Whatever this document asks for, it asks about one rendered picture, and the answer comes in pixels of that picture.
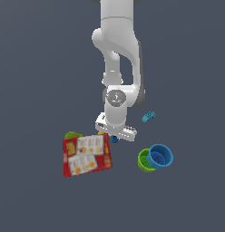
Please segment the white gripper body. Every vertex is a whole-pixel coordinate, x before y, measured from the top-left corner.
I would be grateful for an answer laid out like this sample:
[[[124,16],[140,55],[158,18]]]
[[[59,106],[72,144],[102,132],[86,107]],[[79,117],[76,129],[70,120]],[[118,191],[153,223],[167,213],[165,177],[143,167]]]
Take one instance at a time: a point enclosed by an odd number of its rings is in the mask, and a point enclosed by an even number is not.
[[[101,132],[107,133],[109,136],[116,136],[119,140],[134,141],[137,134],[137,130],[133,127],[124,126],[118,131],[111,129],[106,124],[105,113],[102,112],[95,121],[95,129]]]

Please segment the olive green lumpy object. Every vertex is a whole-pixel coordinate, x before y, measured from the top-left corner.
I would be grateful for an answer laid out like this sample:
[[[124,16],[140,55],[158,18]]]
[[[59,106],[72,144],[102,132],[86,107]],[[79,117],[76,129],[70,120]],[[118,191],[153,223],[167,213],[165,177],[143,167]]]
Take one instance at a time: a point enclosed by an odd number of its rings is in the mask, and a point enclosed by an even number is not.
[[[80,138],[80,137],[83,137],[83,135],[79,134],[79,133],[77,133],[75,131],[69,131],[64,135],[65,140],[73,139],[73,138]]]

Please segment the teal toy brick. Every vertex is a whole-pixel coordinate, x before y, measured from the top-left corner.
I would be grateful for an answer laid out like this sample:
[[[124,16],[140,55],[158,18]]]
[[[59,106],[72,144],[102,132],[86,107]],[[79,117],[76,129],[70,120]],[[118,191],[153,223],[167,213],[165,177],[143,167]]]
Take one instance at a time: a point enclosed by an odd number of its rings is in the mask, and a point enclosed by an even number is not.
[[[150,119],[153,119],[155,116],[156,114],[153,111],[150,111],[142,117],[142,121],[144,123],[147,123]]]

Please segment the green plastic cup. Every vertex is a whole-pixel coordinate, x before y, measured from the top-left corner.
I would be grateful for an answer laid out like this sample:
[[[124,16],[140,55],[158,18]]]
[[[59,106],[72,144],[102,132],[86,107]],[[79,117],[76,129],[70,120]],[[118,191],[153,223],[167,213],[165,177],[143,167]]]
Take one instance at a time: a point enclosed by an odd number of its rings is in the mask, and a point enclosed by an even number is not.
[[[147,161],[148,154],[149,154],[149,150],[143,149],[138,155],[138,167],[143,172],[153,172],[154,171],[154,168],[152,168]]]

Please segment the red printed flat box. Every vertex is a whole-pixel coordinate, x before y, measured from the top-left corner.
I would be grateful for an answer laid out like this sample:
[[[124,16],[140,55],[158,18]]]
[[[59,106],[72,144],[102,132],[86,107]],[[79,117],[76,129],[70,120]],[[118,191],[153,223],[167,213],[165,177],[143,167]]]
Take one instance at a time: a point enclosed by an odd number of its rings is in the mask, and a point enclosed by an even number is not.
[[[113,167],[107,133],[63,140],[63,151],[65,178]]]

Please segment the blue plastic cup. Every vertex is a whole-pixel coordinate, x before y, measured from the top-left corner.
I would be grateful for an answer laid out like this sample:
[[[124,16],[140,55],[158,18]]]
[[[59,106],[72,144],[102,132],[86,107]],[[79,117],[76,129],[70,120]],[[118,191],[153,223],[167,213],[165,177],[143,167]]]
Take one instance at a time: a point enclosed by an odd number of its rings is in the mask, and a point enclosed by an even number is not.
[[[167,146],[154,144],[149,149],[147,161],[153,169],[163,169],[172,164],[173,155]]]

